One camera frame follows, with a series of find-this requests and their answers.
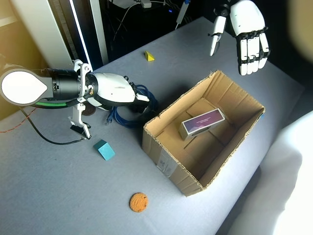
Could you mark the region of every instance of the red wire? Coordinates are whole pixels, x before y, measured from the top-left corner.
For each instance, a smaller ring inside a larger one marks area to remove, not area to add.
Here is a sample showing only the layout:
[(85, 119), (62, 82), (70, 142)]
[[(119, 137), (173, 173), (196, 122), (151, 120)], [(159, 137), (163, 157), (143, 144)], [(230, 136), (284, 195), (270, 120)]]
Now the red wire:
[(36, 109), (37, 109), (37, 108), (35, 108), (33, 111), (31, 111), (30, 114), (29, 114), (27, 117), (25, 117), (25, 119), (24, 119), (23, 121), (21, 121), (19, 125), (13, 127), (12, 129), (6, 130), (6, 131), (0, 131), (0, 133), (7, 133), (7, 132), (13, 131), (14, 129), (18, 128), (19, 126), (21, 126), (21, 125), (27, 120), (27, 118), (28, 118)]

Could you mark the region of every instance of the robotic arm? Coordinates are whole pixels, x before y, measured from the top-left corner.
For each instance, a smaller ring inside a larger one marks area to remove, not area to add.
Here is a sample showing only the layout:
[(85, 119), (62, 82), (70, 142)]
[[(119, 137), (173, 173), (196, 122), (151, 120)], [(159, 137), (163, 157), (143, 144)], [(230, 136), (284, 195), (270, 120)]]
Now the robotic arm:
[(82, 112), (86, 108), (83, 102), (103, 110), (132, 105), (139, 112), (143, 112), (150, 102), (123, 76), (92, 73), (90, 65), (80, 60), (74, 61), (73, 70), (44, 69), (33, 72), (20, 66), (6, 65), (0, 76), (0, 94), (8, 102), (19, 106), (38, 105), (42, 99), (71, 99), (55, 105), (58, 108), (73, 107), (73, 116), (69, 117), (71, 129), (85, 139), (90, 139), (91, 135), (90, 126), (82, 121)]
[(237, 38), (237, 54), (239, 72), (241, 75), (252, 74), (264, 67), (270, 54), (268, 41), (264, 31), (265, 22), (259, 8), (250, 0), (240, 0), (229, 7), (230, 0), (215, 8), (217, 18), (213, 32), (210, 35), (210, 55), (217, 50), (226, 25), (226, 18), (230, 16)]

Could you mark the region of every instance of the purple and white box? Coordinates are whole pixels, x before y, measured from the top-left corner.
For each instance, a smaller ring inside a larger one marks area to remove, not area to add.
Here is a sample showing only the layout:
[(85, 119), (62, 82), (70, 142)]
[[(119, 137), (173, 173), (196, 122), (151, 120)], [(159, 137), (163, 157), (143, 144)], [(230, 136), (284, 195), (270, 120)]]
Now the purple and white box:
[(225, 116), (220, 109), (215, 109), (183, 121), (179, 128), (179, 133), (183, 140), (190, 139), (202, 132), (207, 131), (211, 126), (224, 120)]

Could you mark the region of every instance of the white robotic hand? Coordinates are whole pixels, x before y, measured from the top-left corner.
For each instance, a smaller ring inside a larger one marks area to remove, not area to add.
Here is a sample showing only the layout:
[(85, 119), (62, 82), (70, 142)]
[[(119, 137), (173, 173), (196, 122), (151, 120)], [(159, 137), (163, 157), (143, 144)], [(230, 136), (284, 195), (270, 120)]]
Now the white robotic hand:
[[(217, 48), (226, 25), (227, 13), (221, 11), (214, 22), (210, 55)], [(230, 19), (237, 38), (238, 64), (241, 75), (264, 67), (270, 53), (264, 31), (265, 22), (259, 8), (250, 0), (241, 0), (230, 8)]]

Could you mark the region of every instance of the cookie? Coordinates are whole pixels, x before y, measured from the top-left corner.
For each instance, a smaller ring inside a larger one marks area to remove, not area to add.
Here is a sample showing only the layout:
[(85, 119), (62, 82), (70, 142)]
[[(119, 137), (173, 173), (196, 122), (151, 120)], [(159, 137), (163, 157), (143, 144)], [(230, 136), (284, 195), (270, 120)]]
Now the cookie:
[(147, 208), (148, 203), (148, 197), (144, 193), (138, 192), (132, 196), (129, 206), (134, 212), (142, 212)]

